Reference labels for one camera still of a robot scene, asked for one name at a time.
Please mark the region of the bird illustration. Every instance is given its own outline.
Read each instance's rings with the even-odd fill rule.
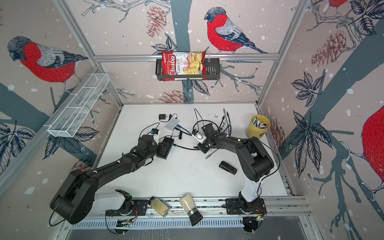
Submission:
[[[208,39],[218,52],[231,51],[235,53],[241,48],[251,48],[259,53],[266,53],[255,46],[243,33],[240,27],[236,26],[227,16],[224,8],[213,7],[207,11],[204,17],[207,20]]]
[[[29,38],[17,36],[8,43],[8,51],[13,61],[17,59],[41,80],[63,83],[75,74],[77,65],[88,59],[79,54],[63,51],[60,48],[46,47],[32,42]]]
[[[363,145],[363,154],[357,154],[351,152],[348,148],[348,144],[346,142],[341,142],[346,145],[348,150],[348,158],[345,160],[349,160],[351,154],[356,155],[365,159],[370,165],[373,171],[381,179],[381,184],[378,188],[372,190],[367,186],[366,183],[361,182],[360,184],[364,185],[371,193],[372,198],[369,199],[372,202],[375,202],[375,194],[377,191],[384,189],[384,106],[381,107],[380,110],[375,112],[372,116],[370,116],[367,121],[364,123],[362,128],[362,145]]]
[[[324,11],[324,15],[326,16],[326,13],[327,13],[329,7],[335,7],[335,8],[336,8],[336,14],[334,15],[334,17],[335,17],[336,15],[341,14],[341,12],[339,12],[339,11],[337,10],[337,8],[338,8],[339,6],[341,6],[342,4],[346,3],[347,0],[325,0],[325,2],[326,2],[327,4],[326,4],[325,7],[324,7],[324,10],[325,10],[325,11]]]

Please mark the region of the gray floor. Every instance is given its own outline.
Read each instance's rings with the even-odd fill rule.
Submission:
[[[105,230],[71,230],[67,240],[116,239],[116,234]],[[242,228],[182,228],[160,230],[130,230],[117,239],[127,240],[306,240],[299,217],[268,217],[255,234],[248,234]]]

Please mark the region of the bag of chips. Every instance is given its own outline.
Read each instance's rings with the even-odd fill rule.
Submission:
[[[186,80],[186,78],[177,78],[177,75],[207,74],[203,64],[204,58],[205,51],[201,53],[162,51],[163,75],[175,76],[175,78],[166,78],[163,81]]]

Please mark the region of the yellow cup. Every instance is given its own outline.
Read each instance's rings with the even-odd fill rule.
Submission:
[[[261,138],[269,129],[269,127],[266,127],[266,128],[255,127],[255,125],[253,124],[253,121],[255,120],[255,118],[259,119],[260,122],[265,123],[266,126],[271,125],[271,122],[268,120],[268,118],[264,117],[263,115],[255,115],[251,118],[251,121],[249,122],[248,130],[247,130],[247,135],[248,137]]]

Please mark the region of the chip image on bag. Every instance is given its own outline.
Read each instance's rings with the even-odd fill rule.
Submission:
[[[163,75],[198,75],[207,74],[203,64],[205,51],[194,52],[162,52]],[[201,80],[203,78],[190,78],[190,80]],[[186,80],[186,78],[166,78],[163,81]]]

